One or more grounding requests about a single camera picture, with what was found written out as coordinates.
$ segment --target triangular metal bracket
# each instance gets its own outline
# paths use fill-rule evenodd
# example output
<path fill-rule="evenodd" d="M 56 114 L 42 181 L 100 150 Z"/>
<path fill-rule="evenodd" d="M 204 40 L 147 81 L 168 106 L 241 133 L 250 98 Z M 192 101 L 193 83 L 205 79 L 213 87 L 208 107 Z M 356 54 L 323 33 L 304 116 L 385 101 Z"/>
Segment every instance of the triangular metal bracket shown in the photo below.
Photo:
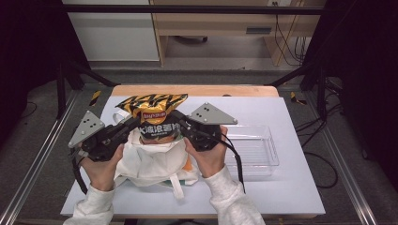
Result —
<path fill-rule="evenodd" d="M 189 114 L 188 117 L 201 124 L 207 125 L 235 125 L 237 119 L 206 102 Z"/>
<path fill-rule="evenodd" d="M 72 139 L 68 143 L 68 147 L 75 147 L 78 143 L 91 137 L 93 134 L 97 133 L 100 129 L 104 128 L 105 124 L 100 121 L 100 119 L 90 111 L 87 111 L 73 134 Z"/>

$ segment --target white sleeve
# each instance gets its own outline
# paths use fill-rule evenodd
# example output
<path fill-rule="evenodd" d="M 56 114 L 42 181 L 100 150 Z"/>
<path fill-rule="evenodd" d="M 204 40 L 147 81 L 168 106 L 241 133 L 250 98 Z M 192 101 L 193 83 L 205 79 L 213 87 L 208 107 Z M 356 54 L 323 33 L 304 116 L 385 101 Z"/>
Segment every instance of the white sleeve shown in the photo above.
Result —
<path fill-rule="evenodd" d="M 210 187 L 210 203 L 217 211 L 220 225 L 265 224 L 252 200 L 244 193 L 242 184 L 232 180 L 226 166 L 205 182 Z"/>
<path fill-rule="evenodd" d="M 65 220 L 64 225 L 108 225 L 114 216 L 114 195 L 115 190 L 100 191 L 90 186 L 85 199 L 76 203 L 73 217 Z"/>

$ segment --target metal rail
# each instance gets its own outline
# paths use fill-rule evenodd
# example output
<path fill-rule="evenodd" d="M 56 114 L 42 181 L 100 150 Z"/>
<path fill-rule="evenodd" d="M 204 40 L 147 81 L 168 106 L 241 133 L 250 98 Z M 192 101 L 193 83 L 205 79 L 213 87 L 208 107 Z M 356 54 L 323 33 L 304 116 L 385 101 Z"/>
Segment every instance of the metal rail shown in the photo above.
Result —
<path fill-rule="evenodd" d="M 304 94 L 305 97 L 308 99 L 311 109 L 314 112 L 314 117 L 317 117 L 318 114 L 315 107 L 316 100 L 314 94 L 309 94 L 308 92 L 304 92 Z M 344 157 L 340 152 L 339 147 L 337 146 L 337 143 L 334 141 L 328 126 L 325 126 L 322 129 L 322 133 L 330 156 L 333 159 L 336 169 L 342 178 L 345 189 L 351 199 L 351 202 L 354 205 L 355 210 L 357 211 L 360 221 L 363 225 L 376 225 L 377 221 L 375 220 L 372 209 L 366 202 L 366 199 L 363 196 L 363 193 L 360 190 L 360 187 L 358 186 L 357 181 L 355 180 L 351 170 L 348 168 L 348 165 L 345 162 Z"/>
<path fill-rule="evenodd" d="M 11 225 L 14 223 L 18 214 L 20 213 L 24 202 L 26 201 L 30 191 L 32 190 L 33 185 L 35 185 L 36 180 L 38 179 L 38 175 L 44 163 L 46 162 L 47 157 L 53 150 L 54 144 L 61 132 L 63 126 L 65 125 L 66 120 L 68 119 L 70 112 L 76 102 L 77 97 L 79 96 L 80 91 L 72 91 L 69 100 L 68 107 L 66 108 L 64 114 L 60 119 L 57 119 L 53 125 L 52 130 L 47 136 L 44 144 L 41 146 L 38 151 L 38 155 L 33 161 L 32 165 L 29 168 L 29 171 L 26 173 L 23 181 L 21 182 L 17 192 L 12 198 L 11 202 L 8 204 L 7 209 L 3 212 L 0 217 L 1 225 Z"/>

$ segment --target clear plastic tray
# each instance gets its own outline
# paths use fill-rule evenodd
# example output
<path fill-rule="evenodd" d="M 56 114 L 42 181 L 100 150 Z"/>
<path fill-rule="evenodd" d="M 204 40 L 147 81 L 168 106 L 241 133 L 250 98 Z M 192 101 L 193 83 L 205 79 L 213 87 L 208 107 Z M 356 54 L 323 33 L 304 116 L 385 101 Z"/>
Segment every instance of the clear plastic tray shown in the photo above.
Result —
<path fill-rule="evenodd" d="M 231 140 L 242 161 L 244 181 L 262 181 L 271 176 L 279 165 L 275 145 L 268 126 L 226 126 Z M 225 164 L 232 177 L 237 179 L 237 161 L 227 150 Z"/>

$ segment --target person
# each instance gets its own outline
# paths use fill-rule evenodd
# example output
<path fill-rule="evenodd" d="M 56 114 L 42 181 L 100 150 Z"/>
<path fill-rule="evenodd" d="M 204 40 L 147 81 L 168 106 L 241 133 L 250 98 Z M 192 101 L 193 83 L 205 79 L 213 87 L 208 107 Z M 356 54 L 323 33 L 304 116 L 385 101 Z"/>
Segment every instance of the person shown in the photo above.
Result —
<path fill-rule="evenodd" d="M 227 128 L 221 126 L 226 136 Z M 244 193 L 243 185 L 234 181 L 225 166 L 226 146 L 219 143 L 212 150 L 197 152 L 190 141 L 184 138 L 186 151 L 197 161 L 198 168 L 211 191 L 210 203 L 217 211 L 219 224 L 265 224 L 261 214 Z M 75 205 L 73 217 L 64 225 L 109 224 L 114 215 L 112 200 L 115 195 L 114 176 L 117 162 L 123 157 L 123 144 L 111 160 L 93 162 L 82 160 L 82 167 L 91 181 L 84 200 Z"/>

